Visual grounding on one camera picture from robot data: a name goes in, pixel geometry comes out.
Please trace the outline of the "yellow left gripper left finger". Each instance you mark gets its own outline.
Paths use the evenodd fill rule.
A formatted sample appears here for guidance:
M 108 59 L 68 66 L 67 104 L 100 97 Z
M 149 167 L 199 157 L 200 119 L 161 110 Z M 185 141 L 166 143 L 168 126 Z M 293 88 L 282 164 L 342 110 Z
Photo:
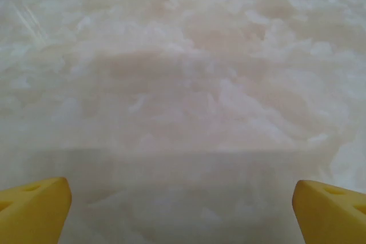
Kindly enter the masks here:
M 1 243 L 57 243 L 71 202 L 71 190 L 64 177 L 2 190 Z

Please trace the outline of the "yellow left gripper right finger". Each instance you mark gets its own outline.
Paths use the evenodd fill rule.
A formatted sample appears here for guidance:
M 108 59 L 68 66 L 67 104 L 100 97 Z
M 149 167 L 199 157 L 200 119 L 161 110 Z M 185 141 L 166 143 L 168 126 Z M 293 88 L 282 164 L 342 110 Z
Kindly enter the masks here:
M 292 207 L 306 244 L 365 244 L 365 194 L 300 180 Z

